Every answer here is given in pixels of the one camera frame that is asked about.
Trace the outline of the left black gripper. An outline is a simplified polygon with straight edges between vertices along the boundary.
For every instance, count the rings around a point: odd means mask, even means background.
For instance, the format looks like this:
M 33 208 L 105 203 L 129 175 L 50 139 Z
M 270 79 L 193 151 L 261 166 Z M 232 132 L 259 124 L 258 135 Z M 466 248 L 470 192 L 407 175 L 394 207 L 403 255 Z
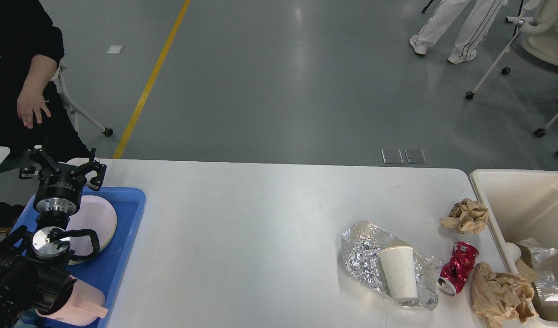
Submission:
M 37 212 L 43 214 L 49 210 L 59 210 L 73 215 L 80 209 L 84 186 L 94 191 L 100 190 L 107 166 L 95 159 L 96 148 L 91 148 L 88 162 L 72 168 L 69 175 L 57 175 L 56 161 L 47 153 L 47 145 L 48 137 L 45 137 L 41 145 L 24 149 L 19 179 L 39 179 L 33 202 Z M 88 179 L 87 174 L 91 172 L 95 172 L 96 176 Z

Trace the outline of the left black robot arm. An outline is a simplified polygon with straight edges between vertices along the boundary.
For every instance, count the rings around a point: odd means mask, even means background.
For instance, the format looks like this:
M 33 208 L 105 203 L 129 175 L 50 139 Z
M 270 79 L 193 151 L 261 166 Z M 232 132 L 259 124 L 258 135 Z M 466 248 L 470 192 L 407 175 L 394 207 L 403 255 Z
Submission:
M 98 191 L 103 184 L 106 165 L 95 152 L 73 166 L 54 160 L 45 145 L 23 151 L 19 178 L 38 179 L 33 208 L 39 215 L 35 232 L 21 225 L 0 241 L 0 328 L 11 328 L 30 308 L 49 312 L 77 282 L 66 270 L 69 262 L 99 254 L 96 231 L 67 229 L 83 188 Z

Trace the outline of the seated person's hand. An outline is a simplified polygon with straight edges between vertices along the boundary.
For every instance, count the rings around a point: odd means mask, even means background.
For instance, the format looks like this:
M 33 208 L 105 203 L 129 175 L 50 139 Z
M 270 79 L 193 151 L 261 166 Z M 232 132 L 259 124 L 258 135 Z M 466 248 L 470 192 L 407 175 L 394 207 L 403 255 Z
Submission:
M 35 124 L 41 124 L 43 118 L 52 117 L 44 100 L 43 90 L 35 87 L 22 88 L 17 101 L 17 113 L 28 129 L 32 129 Z

